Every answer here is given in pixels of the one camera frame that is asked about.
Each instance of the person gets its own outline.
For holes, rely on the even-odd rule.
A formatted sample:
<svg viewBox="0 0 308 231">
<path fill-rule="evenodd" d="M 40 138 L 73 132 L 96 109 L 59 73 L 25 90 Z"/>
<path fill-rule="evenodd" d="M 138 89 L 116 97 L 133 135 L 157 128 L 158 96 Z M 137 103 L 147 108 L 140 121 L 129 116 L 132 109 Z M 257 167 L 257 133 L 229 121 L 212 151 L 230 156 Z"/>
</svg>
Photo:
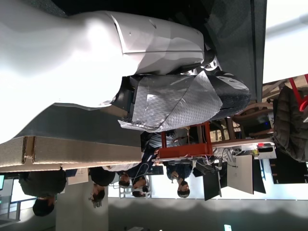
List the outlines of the person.
<svg viewBox="0 0 308 231">
<path fill-rule="evenodd" d="M 186 144 L 187 139 L 187 130 L 184 128 L 170 130 L 166 132 L 167 147 L 182 146 Z M 162 136 L 160 132 L 152 134 L 149 140 L 149 145 L 154 148 L 162 147 Z"/>
<path fill-rule="evenodd" d="M 99 203 L 105 197 L 105 187 L 114 180 L 116 173 L 106 171 L 102 167 L 91 167 L 89 175 L 94 182 L 90 200 L 93 203 Z"/>
<path fill-rule="evenodd" d="M 119 172 L 119 171 L 126 171 L 129 170 L 135 166 L 137 166 L 139 163 L 133 163 L 133 164 L 122 164 L 122 165 L 110 165 L 110 166 L 103 166 L 103 169 L 110 172 Z"/>
<path fill-rule="evenodd" d="M 167 164 L 167 176 L 170 180 L 176 179 L 178 182 L 178 196 L 181 198 L 186 198 L 190 194 L 190 189 L 188 182 L 185 181 L 186 178 L 190 176 L 192 172 L 191 165 L 188 164 Z"/>
<path fill-rule="evenodd" d="M 37 197 L 32 209 L 36 216 L 43 217 L 53 211 L 56 194 L 65 188 L 66 174 L 62 169 L 23 172 L 19 183 L 24 194 Z"/>
<path fill-rule="evenodd" d="M 131 194 L 134 197 L 145 197 L 145 193 L 144 192 L 140 192 L 140 191 L 133 191 Z"/>
<path fill-rule="evenodd" d="M 135 167 L 126 171 L 117 172 L 120 176 L 119 186 L 121 188 L 127 188 L 130 185 L 130 179 L 132 180 L 133 188 L 139 188 L 145 186 L 146 180 L 143 177 L 148 169 L 153 166 L 152 159 L 156 158 L 158 149 L 151 146 L 147 146 L 142 157 L 142 161 Z"/>
</svg>

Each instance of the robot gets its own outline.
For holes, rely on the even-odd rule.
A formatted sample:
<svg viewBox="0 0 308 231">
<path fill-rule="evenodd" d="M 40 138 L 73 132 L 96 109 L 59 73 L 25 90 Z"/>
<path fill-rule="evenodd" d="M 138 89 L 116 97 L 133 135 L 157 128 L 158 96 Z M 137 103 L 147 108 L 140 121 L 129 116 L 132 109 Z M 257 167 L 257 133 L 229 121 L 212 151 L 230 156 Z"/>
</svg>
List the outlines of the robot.
<svg viewBox="0 0 308 231">
<path fill-rule="evenodd" d="M 55 103 L 110 106 L 123 77 L 215 69 L 215 60 L 200 31 L 173 22 L 108 11 L 61 18 L 0 0 L 0 143 Z"/>
</svg>

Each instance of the red metal frame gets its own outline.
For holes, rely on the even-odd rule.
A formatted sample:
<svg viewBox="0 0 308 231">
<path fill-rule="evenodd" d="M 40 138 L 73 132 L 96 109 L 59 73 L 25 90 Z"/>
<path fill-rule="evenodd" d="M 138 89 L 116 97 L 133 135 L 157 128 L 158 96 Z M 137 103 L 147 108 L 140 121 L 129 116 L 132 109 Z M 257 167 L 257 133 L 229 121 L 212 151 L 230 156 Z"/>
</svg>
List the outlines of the red metal frame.
<svg viewBox="0 0 308 231">
<path fill-rule="evenodd" d="M 162 148 L 159 149 L 159 158 L 179 158 L 179 157 L 192 157 L 192 156 L 204 156 L 213 155 L 210 126 L 209 122 L 202 124 L 192 125 L 191 127 L 205 127 L 206 143 L 188 144 L 184 146 L 167 147 L 166 133 L 162 132 Z"/>
<path fill-rule="evenodd" d="M 306 78 L 306 81 L 308 83 L 308 74 L 305 74 L 305 78 Z M 295 95 L 295 98 L 297 100 L 297 103 L 298 103 L 298 108 L 299 108 L 299 111 L 300 112 L 303 112 L 304 109 L 307 107 L 308 105 L 308 96 L 304 97 L 302 99 L 302 97 L 300 96 L 298 90 L 297 90 L 297 87 L 294 83 L 294 80 L 293 78 L 289 78 L 289 81 L 291 83 L 291 86 L 292 86 L 292 89 L 293 89 L 293 92 L 294 92 L 294 95 Z"/>
</svg>

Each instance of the silver reflective wrap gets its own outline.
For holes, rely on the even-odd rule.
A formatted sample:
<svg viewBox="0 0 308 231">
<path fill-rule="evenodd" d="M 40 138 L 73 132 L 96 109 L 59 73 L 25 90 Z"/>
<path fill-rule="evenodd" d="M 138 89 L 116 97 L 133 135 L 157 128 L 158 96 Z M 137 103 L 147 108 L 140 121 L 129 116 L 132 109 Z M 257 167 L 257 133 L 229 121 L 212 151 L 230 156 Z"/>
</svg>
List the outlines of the silver reflective wrap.
<svg viewBox="0 0 308 231">
<path fill-rule="evenodd" d="M 222 106 L 205 72 L 194 76 L 148 76 L 137 89 L 131 122 L 122 128 L 160 132 L 203 123 Z"/>
</svg>

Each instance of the black jacket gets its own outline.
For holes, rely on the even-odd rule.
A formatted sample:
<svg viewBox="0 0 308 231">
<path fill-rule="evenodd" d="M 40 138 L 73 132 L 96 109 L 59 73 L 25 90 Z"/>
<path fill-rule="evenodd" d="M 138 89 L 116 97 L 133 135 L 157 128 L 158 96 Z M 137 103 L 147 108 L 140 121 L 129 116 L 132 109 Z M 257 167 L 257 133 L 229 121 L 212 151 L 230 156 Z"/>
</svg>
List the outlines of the black jacket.
<svg viewBox="0 0 308 231">
<path fill-rule="evenodd" d="M 174 171 L 179 175 L 179 179 L 182 178 L 184 180 L 190 176 L 192 172 L 192 167 L 191 165 L 187 164 L 175 164 L 175 165 L 167 164 L 167 176 L 170 180 L 171 180 L 171 174 Z"/>
<path fill-rule="evenodd" d="M 308 123 L 299 111 L 293 91 L 284 86 L 280 92 L 274 124 L 276 147 L 299 162 L 306 162 Z"/>
<path fill-rule="evenodd" d="M 144 155 L 142 157 L 141 163 L 139 163 L 137 166 L 126 170 L 126 171 L 119 171 L 117 172 L 119 175 L 122 175 L 124 172 L 128 174 L 130 178 L 135 178 L 137 175 L 142 176 L 145 175 L 146 172 L 153 166 L 152 160 L 156 158 L 156 155 L 154 155 L 154 151 L 157 148 L 153 148 L 150 145 L 147 146 L 147 148 L 144 151 Z"/>
<path fill-rule="evenodd" d="M 24 194 L 36 197 L 49 197 L 63 191 L 66 184 L 65 172 L 39 171 L 19 174 L 19 183 Z"/>
<path fill-rule="evenodd" d="M 104 170 L 102 167 L 90 167 L 89 175 L 94 183 L 108 186 L 114 180 L 116 173 Z"/>
</svg>

